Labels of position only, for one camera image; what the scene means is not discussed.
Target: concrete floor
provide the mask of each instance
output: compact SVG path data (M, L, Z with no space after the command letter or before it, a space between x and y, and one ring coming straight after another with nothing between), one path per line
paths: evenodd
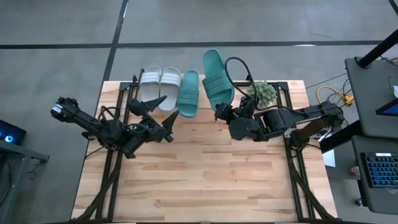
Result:
M0 1L0 45L109 44L123 0ZM396 29L398 17L387 0L130 0L120 43L227 41L382 40ZM373 45L317 47L217 47L224 57L238 56L258 80L304 80L306 86L345 73L344 59L364 55ZM174 66L181 72L203 72L201 58L209 48L117 49L110 80L130 80L140 68ZM59 96L78 100L94 114L109 49L0 50L0 119L27 130L24 146L51 154L26 178L14 223L60 222L70 218L87 142L81 128L51 118ZM394 47L384 56L398 55ZM233 79L246 72L231 64ZM326 82L340 89L346 75ZM311 104L320 85L307 90ZM331 94L321 93L323 100ZM343 108L356 121L355 104ZM394 223L396 216L358 208L359 197L346 167L349 146L336 153L328 169L339 217L344 220Z

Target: wooden tabletop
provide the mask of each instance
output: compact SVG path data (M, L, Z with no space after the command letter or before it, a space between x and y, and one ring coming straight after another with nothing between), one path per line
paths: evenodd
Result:
M304 82L287 82L293 107L308 106ZM116 105L119 83L104 82L98 108ZM235 93L233 105L238 106L241 94ZM158 122L167 117L160 111L152 115ZM129 123L139 121L129 115ZM201 82L197 116L179 116L173 132L173 142L150 142L136 151L136 159L123 157L115 222L297 220L282 137L268 142L232 140L225 121L214 121L214 111ZM99 147L98 142L90 142L87 153ZM81 215L98 193L105 157L106 150L100 150L85 161L73 218ZM336 216L321 152L308 147L303 157L312 192ZM306 211L302 192L300 197ZM107 209L108 200L103 214L107 214Z

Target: keyboard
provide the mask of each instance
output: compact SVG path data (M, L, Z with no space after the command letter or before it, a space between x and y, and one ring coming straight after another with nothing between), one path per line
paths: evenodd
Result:
M370 187L398 188L398 153L362 153Z

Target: blue light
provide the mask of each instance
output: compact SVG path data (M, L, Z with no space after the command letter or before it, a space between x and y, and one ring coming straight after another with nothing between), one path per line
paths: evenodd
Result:
M5 140L6 142L12 142L12 136L6 136Z

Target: green slide sandal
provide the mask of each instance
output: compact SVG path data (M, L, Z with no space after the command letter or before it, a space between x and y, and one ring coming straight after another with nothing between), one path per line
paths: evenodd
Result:
M177 108L180 115L193 118L197 115L199 99L199 74L196 71L187 71L181 82L178 93Z
M220 53L213 49L203 56L205 79L202 81L211 108L216 111L216 105L221 103L231 104L234 100L234 86L225 74L224 61Z

